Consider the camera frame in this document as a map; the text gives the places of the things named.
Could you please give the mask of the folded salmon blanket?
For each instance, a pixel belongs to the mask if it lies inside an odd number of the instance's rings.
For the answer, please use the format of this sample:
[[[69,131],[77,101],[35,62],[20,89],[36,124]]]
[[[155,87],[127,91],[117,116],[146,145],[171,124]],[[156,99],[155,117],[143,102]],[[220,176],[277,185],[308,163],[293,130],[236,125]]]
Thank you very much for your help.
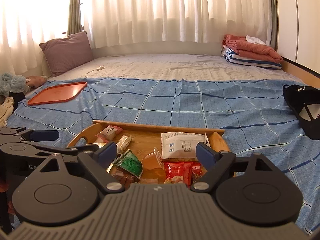
[[[240,57],[273,63],[281,63],[283,61],[283,58],[272,47],[250,43],[244,36],[226,34],[222,44],[233,50]]]

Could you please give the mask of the red cracker packet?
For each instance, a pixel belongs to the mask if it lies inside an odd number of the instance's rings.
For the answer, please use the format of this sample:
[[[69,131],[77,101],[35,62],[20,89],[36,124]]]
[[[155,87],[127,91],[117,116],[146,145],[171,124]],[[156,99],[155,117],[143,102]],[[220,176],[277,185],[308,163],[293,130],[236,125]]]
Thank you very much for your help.
[[[158,178],[141,178],[140,184],[158,184]]]

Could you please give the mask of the orange plastic tray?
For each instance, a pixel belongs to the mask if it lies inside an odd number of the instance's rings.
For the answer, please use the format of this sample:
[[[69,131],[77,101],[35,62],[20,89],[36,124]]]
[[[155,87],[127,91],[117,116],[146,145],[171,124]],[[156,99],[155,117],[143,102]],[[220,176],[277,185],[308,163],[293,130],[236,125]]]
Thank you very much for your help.
[[[85,87],[87,82],[74,82],[48,87],[28,100],[29,106],[63,103],[73,100]]]

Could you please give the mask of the beige cloth bag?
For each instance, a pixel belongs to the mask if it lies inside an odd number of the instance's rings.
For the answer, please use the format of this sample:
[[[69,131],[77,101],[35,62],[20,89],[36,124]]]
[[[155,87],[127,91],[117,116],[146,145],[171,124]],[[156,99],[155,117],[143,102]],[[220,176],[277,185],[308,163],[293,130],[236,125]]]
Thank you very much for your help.
[[[14,111],[14,99],[9,96],[7,97],[3,104],[0,106],[0,128],[4,128],[7,125],[8,118],[12,115]]]

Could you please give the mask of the clear pack white candies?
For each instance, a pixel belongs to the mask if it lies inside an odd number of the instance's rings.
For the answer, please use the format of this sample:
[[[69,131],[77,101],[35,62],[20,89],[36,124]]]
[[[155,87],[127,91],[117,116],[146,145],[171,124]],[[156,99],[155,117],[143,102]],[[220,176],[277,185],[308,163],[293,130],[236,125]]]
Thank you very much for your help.
[[[131,141],[132,141],[131,136],[123,135],[121,139],[117,142],[117,153],[123,154],[126,151]]]

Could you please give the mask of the large white snack bag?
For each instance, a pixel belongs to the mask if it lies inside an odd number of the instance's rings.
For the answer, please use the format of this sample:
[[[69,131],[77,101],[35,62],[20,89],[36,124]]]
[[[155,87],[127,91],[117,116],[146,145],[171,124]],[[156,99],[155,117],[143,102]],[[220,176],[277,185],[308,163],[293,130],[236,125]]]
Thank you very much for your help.
[[[196,146],[199,142],[210,147],[205,134],[186,132],[167,132],[161,134],[163,159],[195,159]]]

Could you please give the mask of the pink jelly cup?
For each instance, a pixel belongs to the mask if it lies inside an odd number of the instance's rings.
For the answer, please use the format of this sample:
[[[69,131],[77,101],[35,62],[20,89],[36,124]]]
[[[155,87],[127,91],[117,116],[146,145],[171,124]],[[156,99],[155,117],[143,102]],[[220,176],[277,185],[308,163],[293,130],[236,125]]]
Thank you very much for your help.
[[[153,149],[152,153],[143,158],[142,165],[144,171],[152,175],[156,175],[158,177],[163,177],[165,175],[162,155],[156,147]]]

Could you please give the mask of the green drape curtain left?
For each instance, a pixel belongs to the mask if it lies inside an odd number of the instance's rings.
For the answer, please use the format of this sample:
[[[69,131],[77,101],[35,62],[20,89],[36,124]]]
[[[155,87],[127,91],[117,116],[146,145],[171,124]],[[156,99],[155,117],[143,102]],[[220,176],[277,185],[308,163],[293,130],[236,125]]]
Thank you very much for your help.
[[[80,0],[70,0],[67,35],[82,31]]]

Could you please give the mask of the green drape curtain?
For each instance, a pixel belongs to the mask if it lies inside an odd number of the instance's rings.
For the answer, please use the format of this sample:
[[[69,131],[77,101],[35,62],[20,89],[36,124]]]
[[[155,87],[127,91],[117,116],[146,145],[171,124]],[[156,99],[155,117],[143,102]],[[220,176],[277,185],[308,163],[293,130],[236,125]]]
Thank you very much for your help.
[[[277,49],[278,45],[278,0],[270,0],[271,36],[270,46]]]
[[[67,35],[82,31],[80,0],[70,0]]]

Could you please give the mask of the black baseball cap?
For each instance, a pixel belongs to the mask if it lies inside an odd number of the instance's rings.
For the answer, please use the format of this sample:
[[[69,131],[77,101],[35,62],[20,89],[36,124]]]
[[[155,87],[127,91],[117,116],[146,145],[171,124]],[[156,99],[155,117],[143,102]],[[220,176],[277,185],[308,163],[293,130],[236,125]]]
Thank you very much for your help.
[[[312,140],[319,140],[319,89],[283,85],[283,96],[305,134]]]

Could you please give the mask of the blue plaid bedsheet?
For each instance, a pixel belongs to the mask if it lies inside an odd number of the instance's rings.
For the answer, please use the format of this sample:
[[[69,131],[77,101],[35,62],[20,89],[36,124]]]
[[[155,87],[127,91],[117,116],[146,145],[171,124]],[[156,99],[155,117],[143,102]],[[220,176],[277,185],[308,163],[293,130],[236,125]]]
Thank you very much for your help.
[[[264,154],[301,190],[297,225],[319,228],[319,141],[308,138],[283,98],[287,80],[186,81],[88,78],[65,103],[18,103],[9,127],[55,129],[52,146],[65,147],[93,120],[156,126],[218,128],[238,156]]]

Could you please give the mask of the green pea snack packet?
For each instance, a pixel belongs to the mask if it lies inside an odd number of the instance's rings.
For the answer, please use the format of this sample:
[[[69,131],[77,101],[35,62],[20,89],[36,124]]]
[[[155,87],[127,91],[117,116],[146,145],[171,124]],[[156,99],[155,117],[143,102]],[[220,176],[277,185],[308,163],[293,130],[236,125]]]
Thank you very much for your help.
[[[143,174],[143,165],[131,150],[127,150],[124,154],[116,158],[113,161],[113,165],[124,169],[135,176],[138,180],[140,180]]]

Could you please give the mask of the pink pastry packet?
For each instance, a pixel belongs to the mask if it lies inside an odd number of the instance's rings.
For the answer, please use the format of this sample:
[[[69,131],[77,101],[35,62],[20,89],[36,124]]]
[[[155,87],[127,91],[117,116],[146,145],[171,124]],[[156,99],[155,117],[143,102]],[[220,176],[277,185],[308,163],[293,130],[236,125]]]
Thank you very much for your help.
[[[97,134],[97,137],[100,138],[105,143],[112,141],[116,135],[121,133],[123,129],[118,126],[108,125],[105,129]]]

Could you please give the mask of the red cashew nut bag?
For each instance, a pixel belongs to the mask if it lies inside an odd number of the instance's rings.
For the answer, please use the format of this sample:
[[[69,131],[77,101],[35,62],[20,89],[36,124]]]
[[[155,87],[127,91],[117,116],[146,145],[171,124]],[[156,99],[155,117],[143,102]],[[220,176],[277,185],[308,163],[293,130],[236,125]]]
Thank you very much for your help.
[[[186,162],[164,162],[165,184],[184,183],[187,187],[191,185],[192,161]]]

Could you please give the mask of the brown peanut snack packet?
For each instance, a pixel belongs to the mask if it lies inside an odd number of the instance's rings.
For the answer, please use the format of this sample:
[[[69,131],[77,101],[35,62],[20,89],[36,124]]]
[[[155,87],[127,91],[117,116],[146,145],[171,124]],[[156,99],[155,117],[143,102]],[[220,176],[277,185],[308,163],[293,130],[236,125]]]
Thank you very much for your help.
[[[112,176],[128,189],[131,184],[139,182],[139,179],[132,175],[130,172],[122,169],[121,167],[116,167],[112,173]]]

